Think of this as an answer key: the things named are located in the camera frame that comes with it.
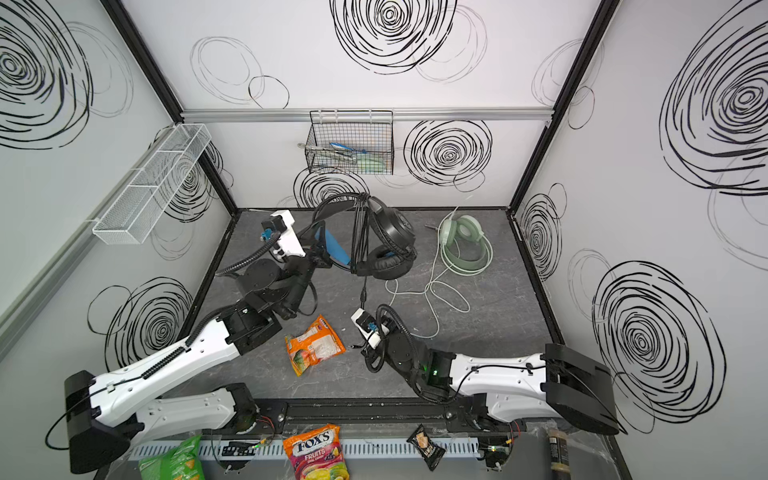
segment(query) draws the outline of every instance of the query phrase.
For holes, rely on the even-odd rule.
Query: blue object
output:
[[[346,145],[337,144],[336,142],[331,142],[331,147],[339,150],[339,151],[350,151],[350,152],[357,152],[360,154],[367,154],[368,152],[365,150],[355,150],[354,148],[347,147]]]
[[[317,230],[317,233],[315,233],[315,240],[320,239],[320,230]],[[349,265],[350,259],[349,255],[346,251],[339,245],[339,242],[336,241],[335,238],[333,238],[333,235],[326,230],[326,249],[328,250],[328,254],[337,262],[341,263],[342,265]]]

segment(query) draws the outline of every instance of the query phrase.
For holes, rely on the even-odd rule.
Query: wall-mounted basket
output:
[[[311,111],[304,148],[311,171],[336,167],[354,174],[392,175],[392,111]]]
[[[107,245],[143,243],[210,143],[203,124],[178,124],[93,227]]]

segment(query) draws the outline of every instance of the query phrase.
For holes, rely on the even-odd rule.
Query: white cable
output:
[[[448,214],[445,217],[443,217],[443,219],[440,222],[440,225],[442,225],[442,222],[444,222],[445,219],[447,219],[451,215],[453,215],[454,212],[456,212],[457,210],[458,210],[458,207],[456,207],[450,214]],[[458,249],[459,248],[458,247],[458,242],[456,242],[455,239],[454,239],[454,242],[456,243],[456,248]],[[411,335],[413,335],[415,337],[418,337],[420,339],[435,338],[437,336],[437,334],[440,333],[440,318],[438,317],[437,312],[435,311],[435,307],[432,306],[432,301],[430,301],[429,295],[427,295],[427,293],[431,293],[432,295],[435,296],[435,298],[437,298],[438,300],[441,300],[445,305],[448,305],[449,307],[451,307],[452,309],[456,310],[457,312],[469,313],[469,310],[472,308],[469,305],[469,301],[456,288],[454,288],[453,286],[448,285],[446,282],[442,282],[442,281],[438,280],[441,276],[443,276],[443,274],[445,274],[445,272],[449,271],[450,268],[448,268],[446,266],[445,270],[443,270],[438,276],[435,276],[435,266],[437,265],[437,256],[438,256],[438,254],[441,251],[442,251],[442,249],[440,247],[440,232],[439,232],[439,229],[438,229],[438,234],[437,234],[437,251],[435,252],[435,259],[432,261],[432,271],[429,274],[429,282],[427,282],[427,284],[424,285],[424,290],[422,290],[420,292],[398,292],[397,289],[399,287],[399,282],[397,281],[397,279],[395,279],[394,280],[394,282],[395,282],[395,291],[393,292],[393,291],[391,291],[389,289],[389,282],[391,282],[392,280],[387,280],[386,282],[384,282],[384,288],[386,288],[387,292],[390,292],[392,294],[392,299],[389,301],[389,305],[390,306],[395,301],[395,298],[398,295],[423,295],[427,299],[427,304],[429,304],[429,309],[432,311],[432,315],[435,316],[435,323],[437,323],[437,330],[432,335],[429,335],[429,336],[423,336],[423,335],[417,335],[415,333],[411,333]],[[462,310],[462,309],[458,308],[456,305],[450,303],[448,300],[442,298],[437,293],[435,293],[435,290],[434,290],[435,285],[447,286],[449,289],[451,289],[454,292],[456,292],[456,294],[458,296],[460,296],[462,298],[462,300],[464,300],[464,303],[467,304],[467,309],[466,310]]]

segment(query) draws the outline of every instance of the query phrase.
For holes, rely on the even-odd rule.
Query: black wire basket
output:
[[[392,175],[391,111],[311,111],[310,119],[310,134],[300,144],[310,172],[334,167],[354,174]]]

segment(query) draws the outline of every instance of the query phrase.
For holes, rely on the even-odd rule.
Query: orange candy bag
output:
[[[302,336],[296,338],[286,336],[286,348],[291,366],[297,376],[312,365],[346,352],[339,336],[322,315],[312,322]]]
[[[339,441],[339,426],[295,435],[283,441],[296,480],[349,480]]]

